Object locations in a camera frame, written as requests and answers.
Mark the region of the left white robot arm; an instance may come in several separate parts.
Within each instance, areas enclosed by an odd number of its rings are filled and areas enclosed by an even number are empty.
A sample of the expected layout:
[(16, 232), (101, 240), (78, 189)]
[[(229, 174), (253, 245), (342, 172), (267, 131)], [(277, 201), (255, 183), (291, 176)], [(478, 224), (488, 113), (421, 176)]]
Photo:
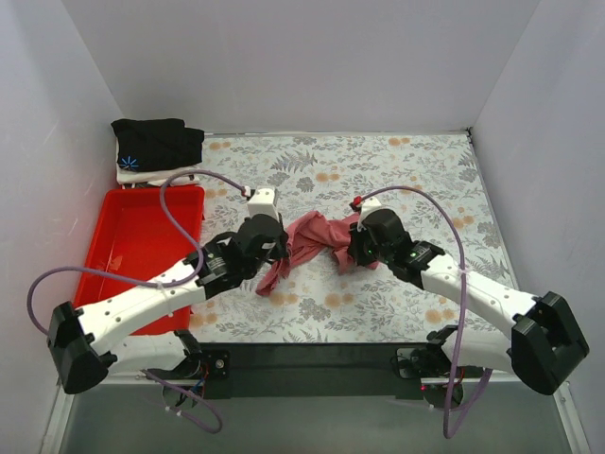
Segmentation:
[(83, 393), (99, 384), (118, 361), (111, 349), (136, 330), (171, 312), (210, 299), (251, 279), (262, 264), (277, 256), (286, 243), (282, 218), (257, 214), (239, 230), (221, 234), (167, 271), (183, 277), (200, 270), (174, 288), (135, 287), (104, 302), (75, 308), (70, 302), (52, 313), (47, 343), (63, 390)]

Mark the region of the pink t-shirt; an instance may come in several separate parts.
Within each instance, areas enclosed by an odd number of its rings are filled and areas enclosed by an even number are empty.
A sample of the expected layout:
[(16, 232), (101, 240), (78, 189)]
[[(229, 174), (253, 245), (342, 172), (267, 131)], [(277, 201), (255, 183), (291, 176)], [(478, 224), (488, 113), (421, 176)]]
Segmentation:
[(309, 262), (324, 250), (331, 251), (340, 274), (347, 272), (354, 266), (348, 254), (350, 227), (358, 218), (358, 214), (353, 214), (343, 219), (328, 219), (318, 211), (311, 211), (295, 220), (286, 229), (286, 257), (271, 265), (257, 285), (256, 294), (268, 297), (293, 269)]

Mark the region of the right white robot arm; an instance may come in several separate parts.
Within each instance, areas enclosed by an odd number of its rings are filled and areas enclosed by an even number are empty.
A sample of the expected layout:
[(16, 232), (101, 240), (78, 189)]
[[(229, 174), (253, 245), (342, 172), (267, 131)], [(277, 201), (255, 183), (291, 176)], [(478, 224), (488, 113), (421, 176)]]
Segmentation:
[(414, 241), (395, 212), (376, 199), (357, 209), (348, 253), (360, 266), (384, 264), (399, 280), (444, 297), (494, 326), (464, 334), (447, 325), (400, 359), (407, 376), (450, 375), (459, 366), (516, 375), (531, 390), (551, 395), (588, 356), (590, 347), (567, 301), (548, 292), (508, 288), (426, 241)]

